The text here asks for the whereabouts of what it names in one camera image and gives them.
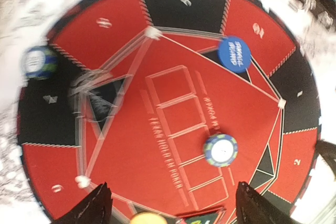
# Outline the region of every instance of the number 2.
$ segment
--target number 2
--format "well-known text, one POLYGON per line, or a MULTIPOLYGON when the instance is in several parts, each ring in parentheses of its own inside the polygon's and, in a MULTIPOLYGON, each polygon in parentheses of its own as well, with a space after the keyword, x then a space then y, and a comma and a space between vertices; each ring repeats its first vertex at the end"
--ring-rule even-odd
POLYGON ((300 159, 296 159, 296 160, 294 160, 294 165, 300 165, 300 163, 301 163, 301 160, 300 160, 300 159))
POLYGON ((264 36, 264 29, 261 28, 257 23, 253 24, 253 31, 255 32, 255 34, 259 35, 260 38, 262 39, 264 36))

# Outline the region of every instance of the yellow poker chip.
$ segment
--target yellow poker chip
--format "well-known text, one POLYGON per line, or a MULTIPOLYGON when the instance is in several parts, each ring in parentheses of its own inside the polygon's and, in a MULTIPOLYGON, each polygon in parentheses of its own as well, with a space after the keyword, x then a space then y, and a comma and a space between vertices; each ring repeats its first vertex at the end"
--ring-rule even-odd
POLYGON ((225 134, 211 136, 204 144, 204 155, 213 166, 229 166, 238 155, 237 141, 225 134))
POLYGON ((152 212, 142 212, 135 215, 130 224, 167 224, 167 221, 160 215, 152 212))

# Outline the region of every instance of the blue button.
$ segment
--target blue button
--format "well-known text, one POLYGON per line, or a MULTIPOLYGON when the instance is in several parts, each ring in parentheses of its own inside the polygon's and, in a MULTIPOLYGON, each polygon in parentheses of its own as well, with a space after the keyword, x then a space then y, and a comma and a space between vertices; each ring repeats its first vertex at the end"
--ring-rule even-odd
POLYGON ((222 64, 235 73, 245 72, 251 65, 251 51, 238 37, 224 39, 219 46, 218 56, 222 64))

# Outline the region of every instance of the poker table top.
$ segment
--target poker table top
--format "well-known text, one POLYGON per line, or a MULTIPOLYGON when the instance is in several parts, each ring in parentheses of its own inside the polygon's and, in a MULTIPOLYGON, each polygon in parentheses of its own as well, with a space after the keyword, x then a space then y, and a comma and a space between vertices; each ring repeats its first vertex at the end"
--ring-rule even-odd
POLYGON ((17 134, 51 220, 104 182, 120 223, 212 207, 234 223, 241 181, 295 209, 317 158, 318 92, 298 42, 259 0, 82 0, 46 38, 57 71, 22 88, 17 134), (221 60, 231 38, 250 50, 244 71, 221 60), (204 157, 216 133, 237 141, 227 167, 204 157))

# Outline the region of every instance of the green and blue poker chip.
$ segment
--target green and blue poker chip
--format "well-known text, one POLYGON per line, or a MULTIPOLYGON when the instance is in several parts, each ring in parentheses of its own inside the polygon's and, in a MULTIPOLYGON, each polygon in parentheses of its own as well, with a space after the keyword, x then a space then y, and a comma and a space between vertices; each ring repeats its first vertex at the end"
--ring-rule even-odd
POLYGON ((48 79, 56 72, 57 56, 46 46, 33 47, 25 52, 22 65, 26 77, 48 79))
POLYGON ((238 155, 237 141, 225 134, 211 136, 204 144, 204 155, 207 162, 213 166, 229 166, 238 155))

